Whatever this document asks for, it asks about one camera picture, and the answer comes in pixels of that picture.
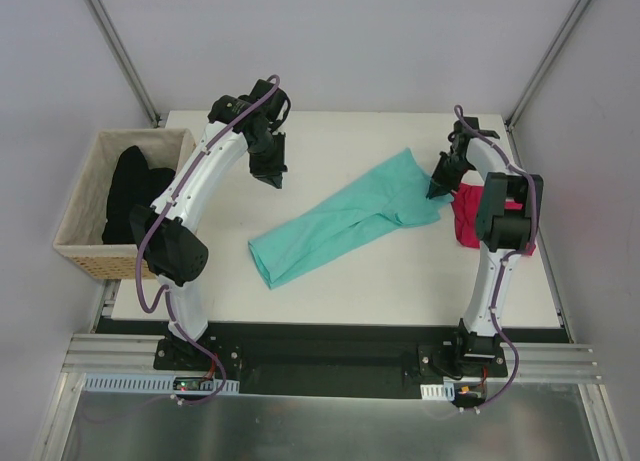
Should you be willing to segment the teal t shirt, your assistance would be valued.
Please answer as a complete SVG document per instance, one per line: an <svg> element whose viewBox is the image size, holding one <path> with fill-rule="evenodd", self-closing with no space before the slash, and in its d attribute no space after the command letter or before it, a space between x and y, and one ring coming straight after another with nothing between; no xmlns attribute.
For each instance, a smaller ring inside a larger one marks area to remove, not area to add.
<svg viewBox="0 0 640 461"><path fill-rule="evenodd" d="M439 221L453 197L428 198L430 182L410 149L399 152L306 213L250 240L259 275L274 289L397 229Z"/></svg>

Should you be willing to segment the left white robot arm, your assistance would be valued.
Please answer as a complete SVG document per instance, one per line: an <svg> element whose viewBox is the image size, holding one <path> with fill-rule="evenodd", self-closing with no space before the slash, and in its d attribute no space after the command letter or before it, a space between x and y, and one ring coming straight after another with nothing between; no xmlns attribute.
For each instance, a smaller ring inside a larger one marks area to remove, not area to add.
<svg viewBox="0 0 640 461"><path fill-rule="evenodd" d="M164 304L171 335L181 342L176 356L188 369L204 368L210 344L197 280L209 258L196 231L221 180L243 156L258 181L281 188L288 168L285 135L280 128L291 109L280 78L256 81L247 95L224 95L215 101L203 135L186 164L149 205L136 205L130 225L137 247L135 286L142 310Z"/></svg>

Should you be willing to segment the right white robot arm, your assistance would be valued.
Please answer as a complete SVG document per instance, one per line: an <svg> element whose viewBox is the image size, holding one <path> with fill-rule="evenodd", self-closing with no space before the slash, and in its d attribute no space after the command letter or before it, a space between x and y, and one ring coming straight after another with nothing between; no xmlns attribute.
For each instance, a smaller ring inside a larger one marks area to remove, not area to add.
<svg viewBox="0 0 640 461"><path fill-rule="evenodd" d="M482 129L479 119L465 116L460 105L454 113L450 148L440 154L427 197L457 192L469 171L480 175L483 187L475 220L480 262L469 306L450 343L429 356L428 367L459 380L482 375L503 357L506 293L517 262L535 248L544 182L509 158L497 143L497 132Z"/></svg>

